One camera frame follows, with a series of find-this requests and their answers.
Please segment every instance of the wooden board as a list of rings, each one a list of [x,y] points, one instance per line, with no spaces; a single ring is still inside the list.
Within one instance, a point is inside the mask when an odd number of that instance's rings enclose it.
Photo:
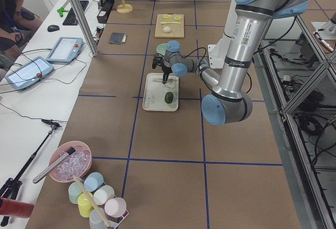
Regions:
[[[171,18],[163,18],[164,14],[158,14],[156,19],[156,27],[155,27],[155,35],[154,38],[168,38],[168,39],[183,39],[184,38],[184,15],[180,14],[169,14]],[[180,20],[175,20],[175,16],[181,16]],[[161,24],[177,22],[180,24]],[[169,33],[165,33],[163,31],[164,27],[170,27],[171,31]]]

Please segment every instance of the blue tablet device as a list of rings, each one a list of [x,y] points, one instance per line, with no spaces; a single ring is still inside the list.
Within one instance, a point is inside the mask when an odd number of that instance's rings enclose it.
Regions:
[[[82,38],[60,37],[46,60],[50,63],[69,63],[77,57],[82,45]]]
[[[45,61],[43,57],[36,57],[31,62],[7,74],[5,79],[16,90],[23,90],[40,81],[42,77],[45,77],[53,70],[54,67]]]

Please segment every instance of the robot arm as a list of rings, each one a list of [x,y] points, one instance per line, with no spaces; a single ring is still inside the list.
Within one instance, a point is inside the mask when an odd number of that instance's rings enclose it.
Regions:
[[[196,73],[211,90],[202,100],[202,113],[211,124],[242,121],[252,112],[252,101],[241,91],[247,70],[251,64],[263,33],[274,18],[296,16],[308,7],[308,0],[235,0],[237,21],[221,75],[212,70],[204,60],[182,58],[180,44],[170,41],[164,58],[153,60],[153,68],[160,65],[163,82],[173,72],[184,76]]]

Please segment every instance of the computer keyboard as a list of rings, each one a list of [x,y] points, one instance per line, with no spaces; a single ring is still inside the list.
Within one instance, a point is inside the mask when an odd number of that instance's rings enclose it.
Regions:
[[[80,5],[83,8],[83,11],[85,12],[85,9],[89,5],[89,1],[79,1],[79,2],[80,2]],[[67,17],[65,18],[65,20],[63,22],[63,25],[77,25],[77,24],[78,24],[78,21],[76,19],[75,12],[71,8],[68,12]]]

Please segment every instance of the black mouse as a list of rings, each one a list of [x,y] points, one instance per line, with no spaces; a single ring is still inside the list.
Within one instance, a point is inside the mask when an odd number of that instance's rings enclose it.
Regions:
[[[53,32],[59,30],[59,27],[57,25],[49,25],[47,28],[48,32]]]

